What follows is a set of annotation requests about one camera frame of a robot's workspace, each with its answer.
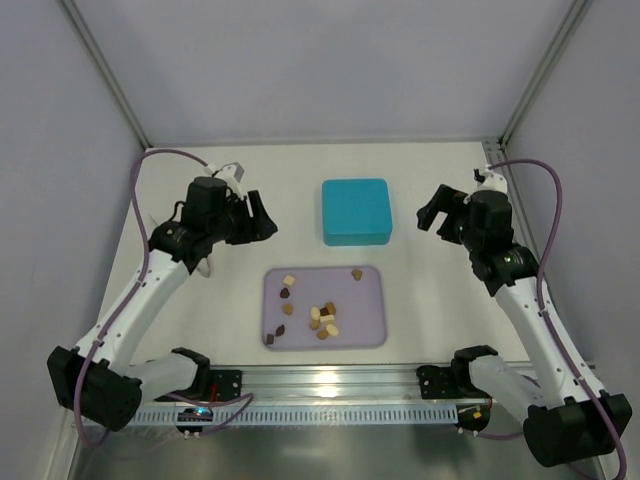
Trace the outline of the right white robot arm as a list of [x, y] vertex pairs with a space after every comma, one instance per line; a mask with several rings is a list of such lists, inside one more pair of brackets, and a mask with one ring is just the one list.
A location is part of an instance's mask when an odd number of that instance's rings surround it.
[[537, 279], [538, 262], [514, 240], [507, 194], [440, 185], [418, 210], [418, 228], [428, 230], [438, 214], [445, 216], [438, 236], [466, 248], [474, 275], [511, 321], [537, 377], [525, 379], [483, 345], [455, 352], [451, 367], [460, 387], [497, 400], [544, 467], [615, 451], [631, 405], [607, 392], [568, 337], [546, 284]]

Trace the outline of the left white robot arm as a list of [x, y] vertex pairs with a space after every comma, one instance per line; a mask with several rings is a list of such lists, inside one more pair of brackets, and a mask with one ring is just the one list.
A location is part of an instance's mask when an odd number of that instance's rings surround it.
[[131, 362], [133, 354], [165, 303], [215, 244], [264, 241], [278, 228], [259, 192], [243, 194], [228, 178], [195, 178], [180, 205], [178, 220], [154, 229], [137, 274], [116, 305], [74, 347], [58, 346], [47, 359], [57, 401], [77, 419], [117, 432], [146, 402], [172, 394], [199, 399], [209, 390], [211, 362], [202, 354], [178, 347], [138, 365]]

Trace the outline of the teal box lid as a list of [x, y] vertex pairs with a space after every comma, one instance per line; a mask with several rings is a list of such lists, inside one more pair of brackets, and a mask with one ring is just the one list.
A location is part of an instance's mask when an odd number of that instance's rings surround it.
[[393, 230], [388, 184], [381, 178], [329, 179], [321, 189], [322, 229]]

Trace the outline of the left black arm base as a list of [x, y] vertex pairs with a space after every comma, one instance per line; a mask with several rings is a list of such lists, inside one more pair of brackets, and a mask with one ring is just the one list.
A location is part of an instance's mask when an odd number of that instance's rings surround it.
[[184, 347], [174, 348], [171, 353], [181, 355], [196, 365], [191, 384], [172, 391], [172, 394], [201, 402], [225, 402], [241, 394], [241, 370], [214, 368], [207, 356]]

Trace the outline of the metal serving tongs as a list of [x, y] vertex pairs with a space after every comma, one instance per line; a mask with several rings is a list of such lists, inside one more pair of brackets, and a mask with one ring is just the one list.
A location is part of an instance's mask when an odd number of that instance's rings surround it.
[[[147, 219], [153, 228], [157, 228], [159, 226], [159, 222], [151, 215], [147, 214]], [[209, 254], [205, 259], [201, 260], [197, 266], [197, 271], [204, 278], [210, 278], [213, 273], [213, 258], [212, 255]]]

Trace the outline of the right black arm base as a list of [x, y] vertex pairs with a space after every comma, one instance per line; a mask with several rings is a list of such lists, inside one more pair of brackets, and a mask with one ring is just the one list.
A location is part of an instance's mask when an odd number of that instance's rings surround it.
[[476, 388], [470, 377], [472, 361], [498, 352], [488, 345], [467, 347], [454, 352], [448, 366], [422, 365], [416, 369], [423, 400], [487, 399], [489, 395]]

